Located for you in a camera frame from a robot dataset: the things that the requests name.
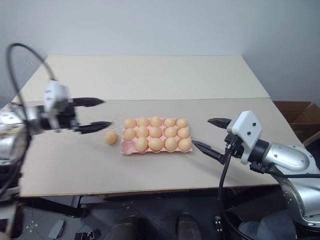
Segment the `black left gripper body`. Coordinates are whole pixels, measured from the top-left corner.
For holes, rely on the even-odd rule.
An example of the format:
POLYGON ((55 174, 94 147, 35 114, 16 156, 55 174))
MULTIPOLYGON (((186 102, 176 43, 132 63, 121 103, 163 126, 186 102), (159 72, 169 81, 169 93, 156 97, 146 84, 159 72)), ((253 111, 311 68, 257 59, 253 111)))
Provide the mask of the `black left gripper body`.
POLYGON ((59 111, 57 115, 57 120, 60 129, 73 130, 75 132, 79 131, 79 123, 77 120, 77 114, 75 107, 79 106, 79 99, 73 98, 69 101, 64 110, 59 111))

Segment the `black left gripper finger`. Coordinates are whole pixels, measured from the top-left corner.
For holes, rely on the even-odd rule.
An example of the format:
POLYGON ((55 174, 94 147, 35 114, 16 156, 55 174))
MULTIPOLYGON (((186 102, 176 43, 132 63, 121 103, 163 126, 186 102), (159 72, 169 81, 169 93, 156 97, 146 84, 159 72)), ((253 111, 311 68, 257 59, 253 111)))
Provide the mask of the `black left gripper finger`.
POLYGON ((77 97, 73 98, 74 107, 94 107, 103 104, 104 101, 95 97, 77 97))
POLYGON ((100 130, 108 128, 110 125, 112 125, 112 122, 110 121, 98 121, 98 122, 92 122, 88 125, 82 125, 78 127, 78 131, 81 134, 90 134, 95 133, 100 130))

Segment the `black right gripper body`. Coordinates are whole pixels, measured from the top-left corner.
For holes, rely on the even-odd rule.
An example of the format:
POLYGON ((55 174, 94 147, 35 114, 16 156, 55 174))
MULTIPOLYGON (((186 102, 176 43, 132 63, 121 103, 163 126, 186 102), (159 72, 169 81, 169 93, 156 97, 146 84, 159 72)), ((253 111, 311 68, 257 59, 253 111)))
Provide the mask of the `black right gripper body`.
POLYGON ((224 141, 226 142, 225 151, 220 159, 221 164, 225 164, 227 159, 235 157, 240 159, 244 152, 244 147, 242 146, 243 140, 238 135, 228 134, 224 141))

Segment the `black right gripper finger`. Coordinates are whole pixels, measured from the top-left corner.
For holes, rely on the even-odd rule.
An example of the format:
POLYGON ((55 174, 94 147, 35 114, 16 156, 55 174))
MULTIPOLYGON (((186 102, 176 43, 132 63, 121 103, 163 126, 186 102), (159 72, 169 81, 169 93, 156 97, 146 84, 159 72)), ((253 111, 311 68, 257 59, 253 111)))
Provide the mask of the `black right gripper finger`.
POLYGON ((210 158, 213 158, 217 161, 221 161, 222 160, 222 154, 216 150, 214 150, 211 146, 197 141, 197 140, 192 140, 191 141, 193 143, 193 145, 195 145, 203 154, 207 155, 210 158))
POLYGON ((231 119, 229 118, 211 118, 208 119, 207 122, 221 129, 227 129, 228 125, 231 123, 231 119))

